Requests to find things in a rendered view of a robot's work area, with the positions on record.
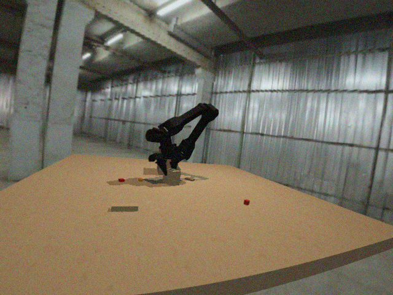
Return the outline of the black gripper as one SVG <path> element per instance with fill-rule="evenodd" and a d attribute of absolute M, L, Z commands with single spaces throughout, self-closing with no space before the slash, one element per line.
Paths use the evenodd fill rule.
<path fill-rule="evenodd" d="M 171 159 L 170 165 L 171 168 L 176 169 L 177 168 L 177 164 L 179 161 L 186 159 L 185 158 L 185 154 L 176 154 L 172 153 L 172 152 L 166 152 L 166 147 L 168 145 L 168 143 L 172 142 L 164 142 L 164 143 L 160 143 L 160 146 L 158 147 L 159 149 L 161 149 L 161 153 L 154 153 L 152 155 L 149 156 L 149 162 L 154 162 L 155 160 L 157 160 L 155 163 L 160 167 L 160 169 L 162 170 L 162 172 L 164 173 L 165 176 L 167 176 L 167 170 L 166 170 L 166 161 L 165 159 Z"/>

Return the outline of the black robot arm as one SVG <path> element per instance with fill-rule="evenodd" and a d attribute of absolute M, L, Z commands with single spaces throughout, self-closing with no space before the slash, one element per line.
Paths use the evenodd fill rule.
<path fill-rule="evenodd" d="M 195 148 L 195 142 L 201 135 L 207 124 L 219 115 L 219 110 L 212 104 L 198 103 L 197 106 L 185 112 L 179 117 L 172 117 L 158 126 L 146 132 L 146 140 L 155 143 L 171 142 L 171 136 L 178 134 L 185 124 L 201 115 L 201 119 L 187 139 L 183 139 L 177 146 L 168 143 L 166 152 L 185 154 L 186 160 L 190 158 Z M 167 129 L 167 131 L 164 129 Z M 183 153 L 182 153 L 183 152 Z"/>

